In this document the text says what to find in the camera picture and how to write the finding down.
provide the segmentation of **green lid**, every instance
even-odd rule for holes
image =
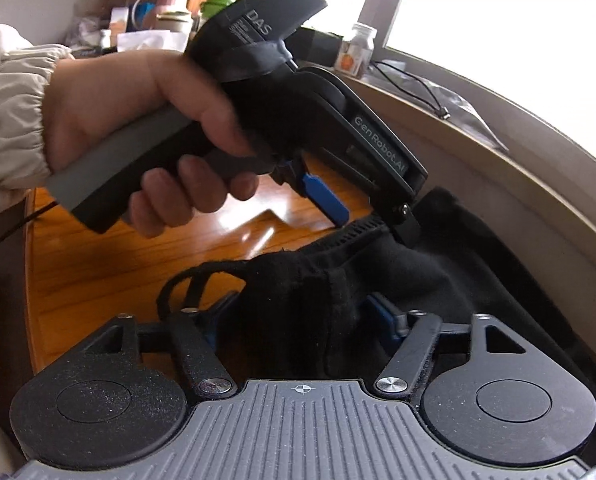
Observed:
[[[232,4],[235,0],[206,0],[200,4],[200,12],[203,18],[208,19],[220,12],[220,10]]]

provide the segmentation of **small white bottle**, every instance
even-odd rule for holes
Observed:
[[[111,29],[103,28],[100,30],[100,48],[111,48]]]
[[[334,69],[360,79],[373,54],[373,38],[377,30],[363,23],[354,23],[351,33],[345,36],[335,60]]]

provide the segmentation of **finger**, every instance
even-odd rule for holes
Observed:
[[[258,181],[255,173],[240,173],[229,182],[229,192],[238,200],[249,200],[255,195]]]
[[[188,118],[200,121],[206,136],[220,150],[236,156],[254,155],[231,102],[217,83],[185,56],[169,53],[164,62],[158,58],[154,56],[151,71],[167,100]]]
[[[129,199],[130,224],[145,238],[153,238],[164,232],[165,225],[155,212],[143,191],[133,193]]]
[[[193,208],[185,190],[167,170],[154,168],[142,176],[142,190],[153,209],[169,227],[185,225],[193,217]]]
[[[178,176],[198,211],[213,213],[227,199],[227,186],[203,158],[182,157],[178,161]]]

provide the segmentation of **metal screw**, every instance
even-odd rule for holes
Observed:
[[[399,377],[382,377],[376,381],[376,388],[386,394],[399,394],[407,389],[407,381]]]
[[[220,395],[226,394],[232,387],[231,381],[223,379],[222,377],[213,377],[205,379],[198,387],[203,394],[207,395]]]

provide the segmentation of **green container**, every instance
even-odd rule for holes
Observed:
[[[236,0],[206,0],[200,4],[200,23],[201,26],[212,16],[215,16],[220,10],[228,7]]]

